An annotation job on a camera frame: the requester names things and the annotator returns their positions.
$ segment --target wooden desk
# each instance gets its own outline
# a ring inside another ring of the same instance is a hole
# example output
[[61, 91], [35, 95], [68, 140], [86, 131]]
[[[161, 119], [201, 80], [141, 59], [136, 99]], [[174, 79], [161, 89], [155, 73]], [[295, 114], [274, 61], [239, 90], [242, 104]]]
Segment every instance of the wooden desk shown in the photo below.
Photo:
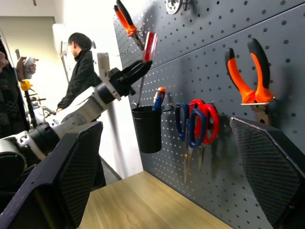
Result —
[[90, 194], [81, 229], [231, 229], [147, 172]]

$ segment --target orange pliers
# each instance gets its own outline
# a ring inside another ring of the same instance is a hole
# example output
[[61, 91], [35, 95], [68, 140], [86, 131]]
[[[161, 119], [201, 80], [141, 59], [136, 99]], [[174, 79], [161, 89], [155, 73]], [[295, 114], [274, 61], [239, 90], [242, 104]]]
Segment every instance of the orange pliers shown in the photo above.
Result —
[[126, 29], [127, 35], [134, 39], [134, 42], [138, 45], [141, 51], [144, 50], [144, 45], [137, 33], [137, 27], [133, 24], [132, 18], [130, 17], [127, 9], [120, 0], [116, 1], [114, 5], [114, 11], [118, 16], [122, 26]]
[[232, 82], [242, 96], [242, 105], [251, 105], [252, 109], [257, 113], [255, 114], [257, 121], [270, 124], [266, 115], [266, 106], [273, 100], [274, 96], [269, 91], [269, 62], [257, 39], [251, 39], [248, 42], [248, 48], [255, 63], [258, 75], [256, 92], [242, 79], [238, 71], [234, 51], [231, 48], [227, 49], [225, 53], [227, 70]]

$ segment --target scissors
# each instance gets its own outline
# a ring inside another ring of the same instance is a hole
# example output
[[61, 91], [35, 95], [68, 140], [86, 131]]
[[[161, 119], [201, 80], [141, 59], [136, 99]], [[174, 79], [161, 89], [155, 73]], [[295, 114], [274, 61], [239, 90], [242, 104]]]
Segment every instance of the scissors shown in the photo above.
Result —
[[[202, 129], [204, 128], [204, 139], [201, 143], [201, 151], [199, 153], [199, 170], [201, 170], [202, 164], [203, 164], [203, 156], [204, 156], [204, 150], [205, 146], [212, 141], [215, 140], [217, 137], [218, 131], [219, 131], [219, 116], [217, 113], [217, 110], [215, 107], [211, 104], [206, 104], [203, 100], [200, 99], [194, 99], [191, 101], [190, 109], [193, 109], [197, 107], [207, 118], [206, 124], [201, 123], [201, 119], [196, 118], [196, 126], [195, 126], [195, 136], [199, 137]], [[213, 119], [213, 132], [212, 136], [208, 138], [208, 130], [209, 130], [209, 120], [210, 117]]]
[[[181, 121], [180, 118], [181, 108], [183, 109], [184, 113], [183, 121]], [[193, 150], [194, 148], [200, 146], [204, 139], [207, 118], [198, 108], [193, 108], [190, 110], [188, 104], [177, 104], [175, 107], [175, 119], [179, 137], [183, 142], [185, 142], [185, 146], [188, 151], [184, 155], [184, 182], [186, 183], [187, 176], [190, 171]], [[196, 119], [200, 120], [201, 126], [203, 127], [197, 134], [198, 140], [195, 138]]]

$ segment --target floor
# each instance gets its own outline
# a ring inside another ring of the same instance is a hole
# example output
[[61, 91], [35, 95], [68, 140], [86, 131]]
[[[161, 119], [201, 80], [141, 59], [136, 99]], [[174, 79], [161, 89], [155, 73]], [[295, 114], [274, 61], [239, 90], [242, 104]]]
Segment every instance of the floor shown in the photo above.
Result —
[[113, 184], [117, 181], [119, 181], [115, 175], [113, 175], [112, 171], [108, 169], [108, 167], [102, 162], [103, 170], [104, 170], [104, 175], [106, 179], [106, 185]]

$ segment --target white wall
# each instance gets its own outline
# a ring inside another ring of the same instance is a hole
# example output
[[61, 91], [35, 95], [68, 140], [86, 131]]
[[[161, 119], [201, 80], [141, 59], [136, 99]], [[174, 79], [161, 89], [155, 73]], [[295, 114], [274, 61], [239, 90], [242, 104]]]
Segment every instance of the white wall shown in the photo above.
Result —
[[21, 56], [39, 59], [30, 83], [40, 98], [47, 99], [41, 103], [56, 110], [57, 103], [66, 93], [68, 83], [60, 57], [55, 51], [53, 23], [53, 17], [0, 17], [0, 27], [7, 40], [13, 63], [16, 66], [15, 49], [19, 49]]
[[[98, 52], [108, 52], [110, 68], [122, 69], [112, 17], [114, 0], [55, 0], [56, 23], [69, 33], [82, 32], [95, 41]], [[104, 130], [101, 157], [122, 177], [143, 171], [128, 98], [114, 101], [100, 119]]]
[[0, 0], [0, 16], [51, 16], [56, 14], [54, 0]]

